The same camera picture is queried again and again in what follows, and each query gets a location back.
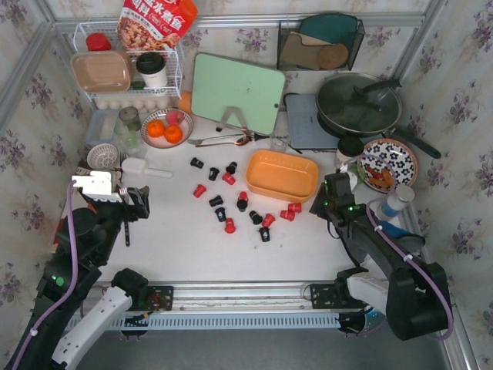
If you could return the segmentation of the orange plastic storage basket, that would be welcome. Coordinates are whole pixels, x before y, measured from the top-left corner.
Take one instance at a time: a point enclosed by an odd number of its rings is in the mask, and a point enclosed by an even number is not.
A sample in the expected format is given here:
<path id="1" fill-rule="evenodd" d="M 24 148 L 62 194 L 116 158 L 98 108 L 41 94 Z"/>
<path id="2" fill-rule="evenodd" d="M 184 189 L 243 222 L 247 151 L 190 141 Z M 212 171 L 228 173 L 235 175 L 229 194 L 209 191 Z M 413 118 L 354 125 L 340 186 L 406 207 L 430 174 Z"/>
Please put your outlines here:
<path id="1" fill-rule="evenodd" d="M 301 204 L 314 195 L 318 178 L 314 161 L 270 150 L 256 151 L 245 172 L 252 193 Z"/>

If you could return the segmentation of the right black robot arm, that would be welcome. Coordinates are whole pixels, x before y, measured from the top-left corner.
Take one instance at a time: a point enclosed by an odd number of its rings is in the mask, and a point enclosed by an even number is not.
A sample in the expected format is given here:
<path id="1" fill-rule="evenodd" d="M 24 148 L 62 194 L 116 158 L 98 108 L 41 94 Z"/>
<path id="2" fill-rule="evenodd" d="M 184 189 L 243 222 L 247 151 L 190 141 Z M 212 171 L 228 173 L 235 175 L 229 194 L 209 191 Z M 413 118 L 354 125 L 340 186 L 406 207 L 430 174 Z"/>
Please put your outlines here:
<path id="1" fill-rule="evenodd" d="M 387 278 L 384 304 L 393 333 L 401 340 L 444 330 L 441 340 L 454 329 L 444 268 L 413 257 L 388 236 L 365 204 L 356 204 L 346 173 L 325 176 L 310 211 L 333 224 L 350 258 L 360 262 L 369 256 Z"/>

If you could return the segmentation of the red striped cloth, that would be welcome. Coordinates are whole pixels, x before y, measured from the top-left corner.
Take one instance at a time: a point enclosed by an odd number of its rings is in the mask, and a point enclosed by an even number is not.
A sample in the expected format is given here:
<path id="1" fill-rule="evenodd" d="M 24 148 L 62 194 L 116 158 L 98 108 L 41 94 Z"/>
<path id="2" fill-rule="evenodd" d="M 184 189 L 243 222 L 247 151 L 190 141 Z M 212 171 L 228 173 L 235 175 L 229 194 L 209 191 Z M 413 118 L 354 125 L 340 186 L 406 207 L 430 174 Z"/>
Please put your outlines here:
<path id="1" fill-rule="evenodd" d="M 77 176 L 85 176 L 85 175 L 89 175 L 90 172 L 91 172 L 91 169 L 88 169 L 88 168 L 79 166 L 77 168 L 75 174 Z M 73 187 L 72 188 L 72 209 L 73 210 L 76 210 L 76 209 L 79 209 L 79 208 L 89 208 L 92 211 L 96 211 L 95 208 L 94 208 L 94 206 L 90 205 L 82 197 L 82 195 L 80 193 L 80 188 Z M 68 206 L 67 206 L 67 202 L 65 202 L 63 204 L 62 215 L 60 217 L 59 224 L 57 226 L 56 232 L 58 232 L 58 231 L 60 231 L 62 229 L 62 225 L 64 223 L 64 219 L 67 216 L 67 213 L 68 213 Z M 50 249 L 50 253 L 51 254 L 54 254 L 55 253 L 55 250 L 58 247 L 58 244 L 59 244 L 59 239 L 57 238 L 57 236 L 54 236 L 52 247 Z"/>

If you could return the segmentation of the clear bottle blue label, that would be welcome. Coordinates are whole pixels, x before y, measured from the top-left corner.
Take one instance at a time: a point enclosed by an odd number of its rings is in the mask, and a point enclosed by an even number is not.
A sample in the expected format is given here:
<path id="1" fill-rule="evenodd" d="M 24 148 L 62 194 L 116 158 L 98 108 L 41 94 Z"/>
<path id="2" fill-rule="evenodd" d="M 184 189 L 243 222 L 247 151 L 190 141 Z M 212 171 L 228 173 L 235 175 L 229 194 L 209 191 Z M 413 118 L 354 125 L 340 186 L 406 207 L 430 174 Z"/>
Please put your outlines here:
<path id="1" fill-rule="evenodd" d="M 415 193 L 411 187 L 405 184 L 397 185 L 395 190 L 378 208 L 378 217 L 385 221 L 394 219 L 414 199 L 414 197 Z"/>

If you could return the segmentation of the pale green glass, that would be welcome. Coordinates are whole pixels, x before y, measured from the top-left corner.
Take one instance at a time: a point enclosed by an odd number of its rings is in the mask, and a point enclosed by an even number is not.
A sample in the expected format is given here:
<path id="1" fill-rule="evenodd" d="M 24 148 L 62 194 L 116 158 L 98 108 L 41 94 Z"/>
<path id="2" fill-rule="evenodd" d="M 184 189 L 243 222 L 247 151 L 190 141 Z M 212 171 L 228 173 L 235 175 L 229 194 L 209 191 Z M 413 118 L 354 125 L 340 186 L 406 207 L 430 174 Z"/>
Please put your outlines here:
<path id="1" fill-rule="evenodd" d="M 115 126 L 115 135 L 120 146 L 128 157 L 143 159 L 146 155 L 146 144 L 143 142 L 140 131 L 129 130 L 126 125 L 118 122 Z"/>

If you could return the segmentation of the white round strainer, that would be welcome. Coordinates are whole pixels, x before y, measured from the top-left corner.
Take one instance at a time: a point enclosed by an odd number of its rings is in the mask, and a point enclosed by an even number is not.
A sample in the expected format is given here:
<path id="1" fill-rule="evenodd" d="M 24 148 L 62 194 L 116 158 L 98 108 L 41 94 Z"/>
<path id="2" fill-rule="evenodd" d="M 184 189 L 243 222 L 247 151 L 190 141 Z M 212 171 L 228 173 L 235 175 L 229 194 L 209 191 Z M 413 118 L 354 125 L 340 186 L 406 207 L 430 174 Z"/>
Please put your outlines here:
<path id="1" fill-rule="evenodd" d="M 118 149 L 111 143 L 100 143 L 88 153 L 86 161 L 94 170 L 108 170 L 115 166 L 119 158 Z"/>

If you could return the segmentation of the jar with black lid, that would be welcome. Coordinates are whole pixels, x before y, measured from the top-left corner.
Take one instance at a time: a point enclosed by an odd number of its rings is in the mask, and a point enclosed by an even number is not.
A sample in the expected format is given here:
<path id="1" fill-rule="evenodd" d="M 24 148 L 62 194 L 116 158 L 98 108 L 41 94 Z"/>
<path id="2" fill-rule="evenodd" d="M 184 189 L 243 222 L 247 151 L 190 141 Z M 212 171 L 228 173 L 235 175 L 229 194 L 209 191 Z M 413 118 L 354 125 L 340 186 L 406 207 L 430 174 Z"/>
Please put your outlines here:
<path id="1" fill-rule="evenodd" d="M 340 168 L 348 160 L 360 156 L 364 151 L 363 142 L 356 136 L 343 136 L 337 143 L 334 165 Z"/>

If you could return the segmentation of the black capsule numbered four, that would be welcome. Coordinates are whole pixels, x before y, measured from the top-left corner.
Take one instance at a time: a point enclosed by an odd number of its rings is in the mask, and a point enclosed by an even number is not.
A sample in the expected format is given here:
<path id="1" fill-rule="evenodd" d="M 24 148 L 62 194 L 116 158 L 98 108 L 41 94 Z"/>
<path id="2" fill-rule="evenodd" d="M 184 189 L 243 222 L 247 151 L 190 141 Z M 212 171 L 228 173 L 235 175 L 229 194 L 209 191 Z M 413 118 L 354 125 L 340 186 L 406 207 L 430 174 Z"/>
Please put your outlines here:
<path id="1" fill-rule="evenodd" d="M 214 210 L 219 222 L 226 221 L 226 210 L 224 207 L 218 207 Z"/>
<path id="2" fill-rule="evenodd" d="M 269 227 L 261 227 L 259 229 L 260 237 L 262 242 L 266 243 L 270 241 L 270 228 Z"/>

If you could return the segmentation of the orange tangerine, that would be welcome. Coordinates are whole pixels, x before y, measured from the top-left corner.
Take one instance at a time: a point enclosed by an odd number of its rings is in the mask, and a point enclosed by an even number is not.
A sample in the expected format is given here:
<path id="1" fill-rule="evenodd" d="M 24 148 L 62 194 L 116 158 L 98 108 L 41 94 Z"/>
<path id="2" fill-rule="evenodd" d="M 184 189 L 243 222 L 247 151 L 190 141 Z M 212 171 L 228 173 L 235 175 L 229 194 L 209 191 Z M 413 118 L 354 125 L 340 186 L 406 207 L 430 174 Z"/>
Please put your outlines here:
<path id="1" fill-rule="evenodd" d="M 155 119 L 146 124 L 146 132 L 149 137 L 157 138 L 165 135 L 166 127 L 162 120 Z"/>
<path id="2" fill-rule="evenodd" d="M 179 126 L 168 126 L 165 128 L 164 137 L 168 143 L 179 143 L 183 138 L 183 131 Z"/>

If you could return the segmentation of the pink fruit bowl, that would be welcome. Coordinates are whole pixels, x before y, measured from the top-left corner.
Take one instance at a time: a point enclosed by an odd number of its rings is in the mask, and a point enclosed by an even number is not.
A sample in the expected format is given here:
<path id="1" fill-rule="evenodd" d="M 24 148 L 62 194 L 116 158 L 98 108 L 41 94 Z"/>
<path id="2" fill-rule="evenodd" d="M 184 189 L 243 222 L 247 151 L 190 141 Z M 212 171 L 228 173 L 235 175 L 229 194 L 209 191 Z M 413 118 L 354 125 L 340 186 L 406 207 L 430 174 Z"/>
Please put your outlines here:
<path id="1" fill-rule="evenodd" d="M 185 143 L 192 131 L 193 120 L 181 109 L 161 109 L 149 114 L 140 130 L 143 141 L 157 149 Z"/>

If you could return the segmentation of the flower patterned plate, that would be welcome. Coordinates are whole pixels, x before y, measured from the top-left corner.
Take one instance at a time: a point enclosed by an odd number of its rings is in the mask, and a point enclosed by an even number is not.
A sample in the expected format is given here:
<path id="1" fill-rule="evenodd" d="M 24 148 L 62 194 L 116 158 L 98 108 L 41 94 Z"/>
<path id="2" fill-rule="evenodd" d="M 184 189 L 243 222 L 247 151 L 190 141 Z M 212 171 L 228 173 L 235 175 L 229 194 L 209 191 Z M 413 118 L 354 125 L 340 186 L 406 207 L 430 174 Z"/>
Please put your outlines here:
<path id="1" fill-rule="evenodd" d="M 381 172 L 387 168 L 394 179 L 394 185 L 405 184 L 411 187 L 418 177 L 418 161 L 414 153 L 403 143 L 392 139 L 372 140 L 364 145 L 362 156 L 358 160 L 364 169 L 369 166 Z M 364 183 L 372 190 L 379 193 L 387 193 L 389 190 L 380 190 L 370 184 Z"/>

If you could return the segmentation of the grey induction cooker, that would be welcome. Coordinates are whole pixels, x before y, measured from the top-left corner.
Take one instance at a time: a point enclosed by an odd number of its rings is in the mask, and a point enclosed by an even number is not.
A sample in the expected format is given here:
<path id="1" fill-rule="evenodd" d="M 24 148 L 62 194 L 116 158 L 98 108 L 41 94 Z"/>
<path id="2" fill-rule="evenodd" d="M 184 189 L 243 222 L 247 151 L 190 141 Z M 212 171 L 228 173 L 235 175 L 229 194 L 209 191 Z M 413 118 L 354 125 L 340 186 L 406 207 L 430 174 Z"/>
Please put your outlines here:
<path id="1" fill-rule="evenodd" d="M 319 124 L 315 95 L 288 93 L 284 96 L 290 145 L 295 150 L 335 151 L 339 139 Z"/>

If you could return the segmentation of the grey tinted glass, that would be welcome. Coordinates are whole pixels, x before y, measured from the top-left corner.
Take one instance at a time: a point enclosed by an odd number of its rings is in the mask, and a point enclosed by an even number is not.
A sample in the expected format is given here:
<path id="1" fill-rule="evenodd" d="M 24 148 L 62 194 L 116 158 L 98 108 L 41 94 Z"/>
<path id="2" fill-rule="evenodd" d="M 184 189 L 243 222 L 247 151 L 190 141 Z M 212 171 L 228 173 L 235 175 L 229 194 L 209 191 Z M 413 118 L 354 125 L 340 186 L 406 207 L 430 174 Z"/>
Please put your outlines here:
<path id="1" fill-rule="evenodd" d="M 139 111 L 133 106 L 127 106 L 119 111 L 119 119 L 129 131 L 139 131 L 141 120 Z"/>

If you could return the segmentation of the light blue plastic tray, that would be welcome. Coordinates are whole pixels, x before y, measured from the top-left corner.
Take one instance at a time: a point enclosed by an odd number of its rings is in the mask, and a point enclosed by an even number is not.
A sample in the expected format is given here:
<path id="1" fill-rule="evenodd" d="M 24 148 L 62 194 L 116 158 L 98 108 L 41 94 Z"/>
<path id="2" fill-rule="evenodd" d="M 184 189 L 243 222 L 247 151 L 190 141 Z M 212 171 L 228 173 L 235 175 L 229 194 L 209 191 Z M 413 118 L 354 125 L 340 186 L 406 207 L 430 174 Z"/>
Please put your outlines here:
<path id="1" fill-rule="evenodd" d="M 111 143 L 119 111 L 114 109 L 97 109 L 93 114 L 86 132 L 85 143 L 96 146 L 100 143 Z"/>

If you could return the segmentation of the pink peach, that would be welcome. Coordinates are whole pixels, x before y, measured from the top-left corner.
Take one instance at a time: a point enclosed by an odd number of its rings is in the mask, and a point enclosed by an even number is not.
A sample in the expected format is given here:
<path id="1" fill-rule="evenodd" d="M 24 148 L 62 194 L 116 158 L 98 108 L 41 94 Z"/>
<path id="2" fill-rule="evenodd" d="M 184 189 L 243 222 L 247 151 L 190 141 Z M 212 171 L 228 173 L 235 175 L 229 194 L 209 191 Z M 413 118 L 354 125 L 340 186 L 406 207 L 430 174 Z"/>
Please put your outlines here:
<path id="1" fill-rule="evenodd" d="M 170 109 L 166 113 L 166 122 L 170 126 L 178 126 L 184 119 L 185 115 L 179 109 Z"/>

